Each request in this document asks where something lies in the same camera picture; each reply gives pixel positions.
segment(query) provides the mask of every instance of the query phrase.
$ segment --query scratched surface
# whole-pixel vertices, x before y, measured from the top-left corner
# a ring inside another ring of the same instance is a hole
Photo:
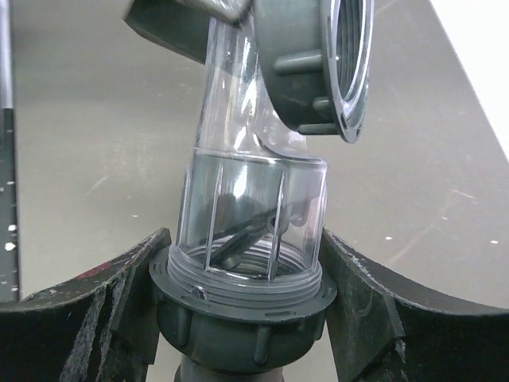
[[[127,3],[16,1],[24,295],[177,226],[202,68],[133,33]],[[507,159],[430,5],[377,7],[363,136],[310,141],[330,164],[328,228],[428,287],[509,307]],[[149,381],[178,362],[162,341]],[[286,369],[334,376],[327,338]]]

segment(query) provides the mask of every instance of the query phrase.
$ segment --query transparent pipe elbow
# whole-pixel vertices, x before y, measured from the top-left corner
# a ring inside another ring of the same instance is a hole
[[[321,286],[327,165],[275,113],[252,25],[211,20],[205,97],[168,272],[206,300],[291,306]]]

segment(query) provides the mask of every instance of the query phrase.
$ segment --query transparent plastic tube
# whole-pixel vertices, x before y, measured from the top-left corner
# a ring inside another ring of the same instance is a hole
[[[207,82],[168,271],[201,298],[292,305],[321,284],[327,165],[275,113],[252,20],[212,19]]]

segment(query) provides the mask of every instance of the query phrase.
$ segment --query gray floor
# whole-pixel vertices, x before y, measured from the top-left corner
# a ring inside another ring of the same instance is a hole
[[[23,295],[176,228],[202,68],[133,33],[126,4],[16,1]],[[328,228],[426,286],[509,307],[507,159],[429,3],[377,7],[363,137],[311,140],[330,164]],[[149,381],[178,359],[162,341]],[[286,376],[335,380],[327,339]]]

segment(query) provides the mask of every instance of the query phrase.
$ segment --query white surface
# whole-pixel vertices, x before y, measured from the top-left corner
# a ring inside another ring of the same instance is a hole
[[[431,3],[509,158],[509,2],[431,0]]]

